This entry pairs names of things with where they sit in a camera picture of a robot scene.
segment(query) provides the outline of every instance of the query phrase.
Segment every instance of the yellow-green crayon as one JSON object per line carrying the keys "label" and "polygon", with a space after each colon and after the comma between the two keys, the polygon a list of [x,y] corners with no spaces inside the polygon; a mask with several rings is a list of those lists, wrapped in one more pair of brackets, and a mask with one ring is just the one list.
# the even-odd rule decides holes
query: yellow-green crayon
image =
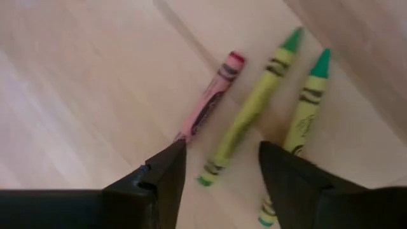
{"label": "yellow-green crayon", "polygon": [[210,186],[219,177],[219,173],[229,162],[238,142],[256,117],[264,110],[271,93],[280,83],[282,77],[293,63],[298,44],[303,34],[303,28],[297,28],[290,37],[277,49],[257,82],[254,90],[246,99],[242,109],[233,124],[223,137],[215,155],[204,167],[204,172],[198,182]]}
{"label": "yellow-green crayon", "polygon": [[[310,76],[307,78],[305,86],[301,91],[299,103],[294,112],[294,118],[283,144],[283,148],[286,151],[297,156],[307,140],[311,124],[315,119],[319,103],[324,94],[328,80],[329,56],[329,49],[325,49],[311,70]],[[270,197],[267,196],[263,201],[259,221],[264,226],[272,226],[276,220],[277,216],[273,209],[272,202]]]}

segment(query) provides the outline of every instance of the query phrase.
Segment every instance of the crayon tip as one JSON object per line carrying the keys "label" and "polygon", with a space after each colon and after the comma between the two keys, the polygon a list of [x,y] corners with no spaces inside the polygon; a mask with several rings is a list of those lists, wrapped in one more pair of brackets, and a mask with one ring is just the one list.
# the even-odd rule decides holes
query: crayon tip
{"label": "crayon tip", "polygon": [[206,187],[212,185],[212,182],[211,182],[211,181],[205,180],[202,176],[200,176],[199,178],[197,178],[197,181],[198,181],[198,183],[200,183],[201,185],[206,186]]}
{"label": "crayon tip", "polygon": [[331,56],[331,50],[326,48],[321,56],[319,57],[314,68],[311,70],[311,75],[327,79],[328,78],[328,69],[329,69],[329,58]]}
{"label": "crayon tip", "polygon": [[267,227],[273,226],[273,223],[267,223],[266,221],[264,221],[263,219],[261,219],[261,217],[259,217],[259,222],[260,222],[263,226],[267,226]]}
{"label": "crayon tip", "polygon": [[304,28],[297,27],[280,47],[295,53],[303,33]]}

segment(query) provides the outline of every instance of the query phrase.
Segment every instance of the crayon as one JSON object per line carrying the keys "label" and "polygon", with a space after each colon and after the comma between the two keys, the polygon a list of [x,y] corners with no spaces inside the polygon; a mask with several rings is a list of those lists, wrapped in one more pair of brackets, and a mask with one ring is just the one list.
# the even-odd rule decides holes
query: crayon
{"label": "crayon", "polygon": [[183,124],[183,127],[176,135],[174,142],[179,139],[185,139],[188,143],[192,137],[197,134],[203,122],[209,116],[210,112],[216,107],[222,99],[223,94],[229,89],[230,85],[240,74],[245,64],[245,58],[236,52],[231,52],[224,64],[219,68],[215,77],[201,96],[198,104],[192,110]]}
{"label": "crayon", "polygon": [[260,112],[264,110],[271,93],[278,86],[282,77],[293,63],[302,34],[303,28],[295,29],[289,38],[277,49],[274,58],[269,60],[263,75],[226,132],[215,155],[204,167],[201,176],[198,178],[200,184],[210,186],[227,166],[235,147],[241,138],[243,138],[245,131],[259,116]]}
{"label": "crayon", "polygon": [[[305,86],[301,91],[288,135],[283,144],[283,148],[286,151],[296,156],[300,155],[304,147],[307,135],[318,112],[319,103],[324,94],[328,80],[329,56],[330,50],[325,49],[311,70],[310,76],[307,78]],[[259,222],[264,226],[272,226],[276,220],[277,216],[273,210],[272,202],[270,197],[267,196],[263,201]]]}

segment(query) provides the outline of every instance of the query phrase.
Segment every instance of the crayon label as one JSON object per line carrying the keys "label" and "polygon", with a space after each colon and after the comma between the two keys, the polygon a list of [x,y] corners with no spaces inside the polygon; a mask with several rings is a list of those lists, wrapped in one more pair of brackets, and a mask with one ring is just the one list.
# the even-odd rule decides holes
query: crayon label
{"label": "crayon label", "polygon": [[288,152],[295,155],[301,153],[324,94],[326,80],[315,76],[308,77],[284,143],[284,149]]}
{"label": "crayon label", "polygon": [[219,102],[219,100],[222,98],[224,92],[218,92],[214,94],[206,103],[206,105],[202,108],[201,112],[197,116],[196,120],[192,124],[191,128],[191,134],[195,135],[197,134],[199,128],[201,127],[202,123],[206,120],[208,117],[208,114],[215,108],[215,105]]}

